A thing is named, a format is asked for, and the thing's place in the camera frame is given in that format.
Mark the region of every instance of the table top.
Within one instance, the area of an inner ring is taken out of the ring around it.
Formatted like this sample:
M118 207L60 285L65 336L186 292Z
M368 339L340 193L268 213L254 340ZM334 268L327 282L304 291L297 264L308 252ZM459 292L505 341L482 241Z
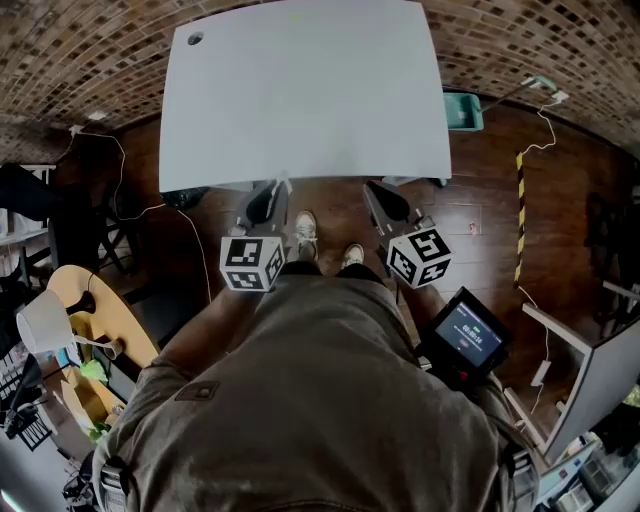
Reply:
M282 173L451 177L420 3L285 0L176 29L160 191Z
M79 312L73 315L73 323L82 321L88 339L106 335L124 342L124 353L140 368L148 366L158 355L158 349L144 331L129 305L102 279L91 271L76 265L64 265L49 279L47 289L52 290L69 307L80 300L87 290L96 301L96 312Z

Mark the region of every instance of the yellow and black tape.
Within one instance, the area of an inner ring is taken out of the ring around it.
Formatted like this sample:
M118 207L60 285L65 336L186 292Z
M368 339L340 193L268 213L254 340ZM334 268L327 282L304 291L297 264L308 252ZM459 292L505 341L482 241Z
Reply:
M522 170L522 158L524 153L516 156L516 168L518 169L518 196L520 198L520 214L518 215L518 259L516 273L513 277L513 287L520 286L520 272L522 270L522 251L524 251L524 171Z

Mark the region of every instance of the black and white cube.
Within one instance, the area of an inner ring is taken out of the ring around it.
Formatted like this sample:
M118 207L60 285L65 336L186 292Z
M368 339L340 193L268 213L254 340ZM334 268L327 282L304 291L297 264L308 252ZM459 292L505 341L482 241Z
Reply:
M232 290L267 292L283 266L280 237L222 237L220 271Z
M389 242L387 266L412 288L440 279L453 254L436 228L414 231Z

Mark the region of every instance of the power strip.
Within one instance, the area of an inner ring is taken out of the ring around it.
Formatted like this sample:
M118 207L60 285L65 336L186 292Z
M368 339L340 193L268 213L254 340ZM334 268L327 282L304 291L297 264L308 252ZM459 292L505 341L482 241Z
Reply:
M551 97L559 103L569 99L569 95L564 91L558 91L555 94L552 94Z
M542 382L544 381L544 377L547 374L547 370L549 369L549 366L551 366L551 361L542 361L540 363L540 367L538 368L538 371L536 372L536 374L533 376L533 379L531 380L531 387L537 388L542 386Z

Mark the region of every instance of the electrical outlet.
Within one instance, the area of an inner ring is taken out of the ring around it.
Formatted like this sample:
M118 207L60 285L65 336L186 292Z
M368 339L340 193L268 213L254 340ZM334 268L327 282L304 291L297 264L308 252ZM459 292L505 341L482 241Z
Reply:
M71 132L71 136L75 137L82 131L83 128L84 126L80 126L79 124L74 124L71 128L69 128L69 131Z
M569 99L569 95L564 91L558 91L551 96L554 100L563 102L564 100Z
M91 112L91 114L89 114L87 118L91 119L91 121L101 121L108 115L109 114L107 114L106 112L103 112L102 110L96 110L95 112Z
M529 89L540 89L540 87L542 87L542 83L536 80L535 76L525 78L522 82L520 82L520 85L528 85Z

